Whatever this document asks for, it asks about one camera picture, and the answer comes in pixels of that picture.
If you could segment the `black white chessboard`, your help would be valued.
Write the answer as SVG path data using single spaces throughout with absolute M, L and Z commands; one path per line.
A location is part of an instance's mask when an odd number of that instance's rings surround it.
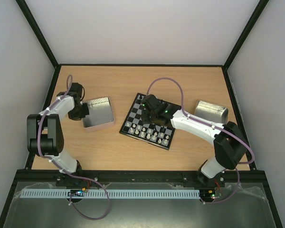
M 122 135 L 126 135 L 129 137 L 135 138 L 137 140 L 147 142 L 147 143 L 155 145 L 157 147 L 169 150 L 173 136 L 174 136 L 175 129 L 173 127 L 159 126 L 159 125 L 155 125 L 155 124 L 143 124 L 143 122 L 142 122 L 142 111 L 144 110 L 144 107 L 143 107 L 143 105 L 141 105 L 141 101 L 143 100 L 144 97 L 145 97 L 145 95 L 141 94 L 141 93 L 138 93 L 136 95 L 136 97 L 134 98 L 134 101 L 132 103 L 132 106 L 131 106 L 122 126 L 121 126 L 119 133 Z M 145 128 L 146 131 L 144 132 L 144 137 L 141 137 L 140 135 L 141 135 L 141 132 L 143 132 L 142 131 L 143 128 Z M 146 138 L 147 134 L 151 135 L 150 139 Z

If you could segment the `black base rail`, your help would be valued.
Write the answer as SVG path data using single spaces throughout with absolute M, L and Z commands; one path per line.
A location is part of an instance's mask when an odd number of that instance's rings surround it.
M 210 180 L 198 180 L 197 171 L 83 171 L 83 177 L 100 182 L 109 183 L 170 183 L 196 189 L 212 188 L 225 183 L 236 183 L 237 173 L 225 171 Z M 13 185 L 18 182 L 52 182 L 56 186 L 74 188 L 87 185 L 85 180 L 71 178 L 55 170 L 18 170 Z

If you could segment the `right metal tray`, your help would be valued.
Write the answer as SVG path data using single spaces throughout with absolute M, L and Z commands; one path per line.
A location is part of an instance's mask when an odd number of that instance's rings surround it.
M 226 107 L 202 100 L 197 102 L 194 115 L 216 123 L 226 124 L 228 122 L 228 109 Z

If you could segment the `metal tray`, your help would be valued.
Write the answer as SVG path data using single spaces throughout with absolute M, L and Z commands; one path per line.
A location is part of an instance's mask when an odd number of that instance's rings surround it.
M 89 115 L 82 119 L 86 132 L 99 131 L 115 125 L 115 117 L 109 97 L 101 97 L 83 102 L 87 104 Z
M 228 109 L 226 107 L 202 100 L 197 102 L 194 115 L 216 123 L 226 124 L 228 122 Z

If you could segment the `left metal tray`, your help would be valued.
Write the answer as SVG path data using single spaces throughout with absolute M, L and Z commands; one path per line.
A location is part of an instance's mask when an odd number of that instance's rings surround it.
M 115 125 L 115 117 L 109 97 L 101 97 L 83 102 L 87 104 L 89 115 L 82 119 L 86 132 L 99 131 Z

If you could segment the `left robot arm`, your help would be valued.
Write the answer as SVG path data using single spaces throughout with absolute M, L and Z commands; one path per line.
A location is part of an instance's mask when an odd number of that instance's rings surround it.
M 27 117 L 27 148 L 41 158 L 54 164 L 60 173 L 72 177 L 82 173 L 81 164 L 65 148 L 61 121 L 65 116 L 80 121 L 89 115 L 88 106 L 82 100 L 85 89 L 79 83 L 72 83 L 67 91 L 57 94 L 53 104 L 38 114 Z

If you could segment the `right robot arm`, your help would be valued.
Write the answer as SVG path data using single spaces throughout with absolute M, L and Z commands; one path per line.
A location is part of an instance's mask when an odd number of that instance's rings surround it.
M 189 113 L 184 114 L 181 106 L 169 104 L 148 95 L 141 101 L 142 122 L 172 127 L 191 133 L 214 146 L 214 157 L 206 160 L 198 169 L 197 181 L 208 186 L 214 177 L 224 170 L 233 170 L 246 154 L 242 144 L 245 138 L 234 122 L 227 124 L 207 121 Z

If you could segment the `black metal frame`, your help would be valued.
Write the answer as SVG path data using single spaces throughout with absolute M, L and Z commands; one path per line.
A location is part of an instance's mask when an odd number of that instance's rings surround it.
M 49 100 L 50 100 L 50 96 L 53 95 L 53 93 L 54 93 L 54 87 L 56 86 L 56 83 L 58 80 L 58 74 L 61 70 L 62 64 L 58 63 L 57 60 L 55 59 L 54 54 L 51 51 L 44 35 L 41 32 L 40 27 L 38 26 L 38 23 L 36 22 L 31 10 L 29 9 L 27 3 L 24 0 L 18 0 L 17 4 L 18 4 L 20 10 L 22 11 L 22 14 L 26 18 L 27 22 L 29 23 L 30 27 L 32 28 L 32 30 L 33 30 L 35 36 L 37 37 L 38 41 L 40 42 L 41 46 L 43 47 L 47 57 L 49 58 L 50 62 L 52 63 L 54 69 L 55 69 L 54 74 L 52 76 L 52 80 L 51 80 L 49 89 L 48 89 L 48 92 L 47 92 L 47 97 L 46 97 L 46 100 L 44 103 L 45 105 L 48 105 Z M 233 110 L 235 113 L 235 118 L 236 118 L 237 122 L 239 123 L 239 128 L 240 128 L 240 130 L 244 136 L 246 136 L 246 131 L 244 129 L 243 119 L 240 115 L 239 106 L 236 102 L 235 92 L 231 86 L 230 77 L 228 75 L 228 68 L 231 66 L 231 63 L 233 62 L 236 55 L 240 51 L 242 45 L 244 44 L 244 42 L 246 41 L 246 39 L 250 33 L 250 31 L 254 27 L 258 18 L 261 16 L 261 14 L 262 14 L 262 12 L 265 9 L 267 4 L 268 4 L 268 2 L 266 0 L 261 0 L 258 2 L 256 8 L 254 9 L 252 15 L 249 18 L 247 24 L 245 25 L 243 31 L 241 32 L 239 38 L 237 39 L 236 44 L 232 48 L 232 51 L 229 54 L 226 62 L 223 65 L 218 65 L 218 67 L 222 69 L 224 80 L 226 83 L 226 87 L 228 89 L 228 95 L 230 97 L 231 104 L 232 104 L 232 107 L 233 107 Z M 24 168 L 25 170 L 31 170 L 34 159 L 35 159 L 34 155 L 30 154 L 28 156 L 26 164 L 25 164 L 25 168 Z M 249 166 L 248 171 L 240 171 L 240 177 L 241 177 L 243 183 L 262 183 L 264 191 L 265 191 L 265 195 L 268 199 L 268 204 L 270 207 L 270 211 L 271 211 L 270 213 L 272 215 L 272 220 L 274 221 L 275 226 L 277 228 L 282 227 L 282 222 L 281 222 L 280 217 L 278 215 L 278 211 L 276 209 L 274 198 L 272 196 L 272 192 L 271 192 L 271 189 L 269 187 L 269 183 L 268 183 L 265 172 L 258 170 L 256 167 L 256 164 L 253 163 Z M 8 217 L 8 213 L 11 211 L 12 195 L 14 195 L 15 192 L 16 192 L 16 185 L 12 184 L 10 191 L 8 193 L 5 205 L 3 207 L 1 216 L 0 216 L 0 228 L 5 227 L 8 223 L 7 217 Z

